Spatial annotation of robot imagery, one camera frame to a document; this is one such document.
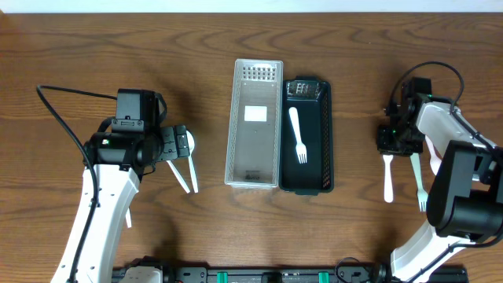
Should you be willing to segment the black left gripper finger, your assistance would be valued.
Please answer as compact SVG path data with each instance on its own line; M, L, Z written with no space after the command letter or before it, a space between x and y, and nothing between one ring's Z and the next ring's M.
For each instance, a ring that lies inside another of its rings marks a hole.
M162 127L161 136L163 139L163 151L160 154L161 160L175 160L178 158L178 148L176 145L176 135L173 127Z
M177 146L178 158L186 158L189 156L189 141L187 129L184 125L176 125L174 127L175 140Z

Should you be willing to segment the white plastic fork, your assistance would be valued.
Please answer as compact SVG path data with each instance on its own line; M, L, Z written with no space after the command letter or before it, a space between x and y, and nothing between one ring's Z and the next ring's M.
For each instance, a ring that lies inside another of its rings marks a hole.
M288 114L291 120L292 129L294 131L294 136L296 140L296 155L300 164L307 163L307 147L304 145L302 141L302 136L300 133L300 125L299 125L299 114L296 107L290 107L288 110Z
M393 160L392 155L382 155L384 161L384 200L387 203L392 203L394 201L393 185L391 178L391 162Z

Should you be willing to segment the pale green plastic fork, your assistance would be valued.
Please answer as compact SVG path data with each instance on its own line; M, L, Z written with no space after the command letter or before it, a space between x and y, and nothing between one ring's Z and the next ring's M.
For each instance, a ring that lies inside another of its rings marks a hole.
M417 184L417 201L419 205L419 209L421 212L426 212L427 202L428 202L428 193L424 189L422 174L421 174L421 166L420 166L420 157L418 153L413 153L410 156L410 161L413 168L414 177L416 179Z

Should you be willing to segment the white spoon under left arm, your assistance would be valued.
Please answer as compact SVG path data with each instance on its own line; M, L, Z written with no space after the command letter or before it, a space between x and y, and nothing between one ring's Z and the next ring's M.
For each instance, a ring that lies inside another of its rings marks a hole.
M129 208L126 211L125 220L126 220L126 224L127 224L127 229L130 229L132 227L132 221L131 221L131 214L130 214Z

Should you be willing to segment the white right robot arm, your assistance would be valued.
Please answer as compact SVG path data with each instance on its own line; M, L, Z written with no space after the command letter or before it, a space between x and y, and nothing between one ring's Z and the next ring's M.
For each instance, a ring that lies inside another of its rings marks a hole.
M385 113L390 123L379 128L377 148L386 161L418 156L425 139L442 159L422 205L426 221L373 281L426 282L456 253L502 241L502 149L449 99L405 95L400 104L390 101Z

